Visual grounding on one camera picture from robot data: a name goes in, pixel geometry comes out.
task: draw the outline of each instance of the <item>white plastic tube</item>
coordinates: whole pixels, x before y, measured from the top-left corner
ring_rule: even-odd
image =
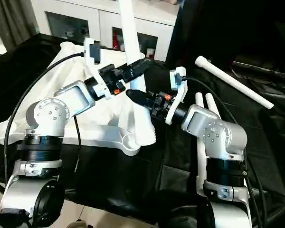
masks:
[[[210,111],[213,111],[221,119],[221,117],[219,115],[219,110],[217,108],[217,105],[215,104],[215,101],[214,101],[212,94],[206,94],[206,101],[207,101],[208,109]]]
[[[233,77],[226,74],[224,71],[220,70],[219,68],[217,68],[216,66],[208,62],[208,60],[204,58],[203,56],[199,56],[195,60],[195,64],[209,71],[210,73],[220,78],[224,82],[228,83],[232,87],[236,88],[243,94],[249,96],[251,99],[255,100],[262,106],[268,109],[271,109],[274,106],[273,103],[269,102],[268,100],[266,100],[265,98],[257,94],[256,92],[252,91],[251,89],[249,89],[248,87],[246,87],[245,85],[243,85],[242,83],[234,79]]]
[[[202,93],[195,94],[195,104],[197,104],[200,107],[204,107],[204,100]],[[205,151],[205,144],[199,138],[197,138],[197,158],[198,158],[198,176],[196,177],[196,192],[199,195],[203,196],[204,195],[203,184],[207,178],[207,170],[206,170],[207,157]]]
[[[134,14],[131,0],[119,0],[119,7],[122,19],[123,41],[127,64],[140,59],[138,37],[134,22]],[[130,82],[131,89],[139,89],[146,92],[144,76]],[[149,110],[133,103],[135,120],[135,140],[140,146],[151,145],[156,142],[154,126],[151,123]]]

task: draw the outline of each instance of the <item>black cloth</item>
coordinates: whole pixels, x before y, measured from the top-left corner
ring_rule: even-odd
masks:
[[[63,39],[42,34],[27,40],[15,50],[0,57],[0,122],[6,120],[21,94],[59,52]],[[209,85],[228,105],[248,135],[247,153],[264,187],[269,223],[285,213],[285,185],[273,150],[259,121],[259,113],[267,111],[239,91],[209,73],[194,69],[187,76]],[[145,73],[148,91],[171,94],[169,72],[160,64]],[[196,92],[208,91],[188,82],[185,103],[195,102]],[[230,117],[218,106],[224,120]],[[82,146],[77,173],[77,146],[63,145],[63,170],[60,181],[67,190],[66,198],[79,204],[131,216],[149,223],[175,218],[170,213],[195,211],[196,138],[183,132],[179,125],[168,126],[152,120],[157,142],[142,147],[129,157],[118,149]],[[9,173],[19,157],[15,144],[9,146]],[[257,187],[249,173],[253,187]],[[4,180],[3,146],[0,145],[0,181]],[[261,200],[257,196],[261,211]],[[189,223],[194,227],[194,213]]]

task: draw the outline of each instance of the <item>red object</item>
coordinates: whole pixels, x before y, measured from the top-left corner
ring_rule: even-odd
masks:
[[[117,40],[117,35],[115,31],[113,31],[113,49],[120,50],[118,40]]]
[[[167,101],[171,100],[171,95],[166,94],[166,95],[165,95],[165,99],[166,99]]]
[[[114,94],[115,94],[115,95],[117,95],[117,94],[119,94],[119,93],[120,93],[120,90],[119,90],[119,89],[114,90]]]

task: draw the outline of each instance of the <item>white plastic clip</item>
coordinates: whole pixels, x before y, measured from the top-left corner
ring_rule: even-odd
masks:
[[[174,98],[174,102],[172,103],[166,117],[166,124],[168,125],[172,124],[172,117],[180,102],[183,102],[188,91],[187,81],[181,81],[181,78],[183,77],[186,77],[186,68],[184,67],[177,67],[175,70],[170,71],[171,89],[177,90],[177,95]]]
[[[94,58],[90,56],[90,45],[94,44],[94,40],[92,38],[85,38],[84,47],[85,47],[85,63],[89,73],[95,78],[97,81],[97,85],[93,87],[95,93],[98,97],[105,96],[107,100],[109,100],[112,95],[110,93],[109,88],[104,82],[103,78],[100,76],[98,70],[96,69]]]

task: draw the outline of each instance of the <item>curtain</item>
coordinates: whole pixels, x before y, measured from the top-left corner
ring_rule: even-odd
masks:
[[[20,0],[0,0],[0,36],[7,51],[35,33],[27,22]]]

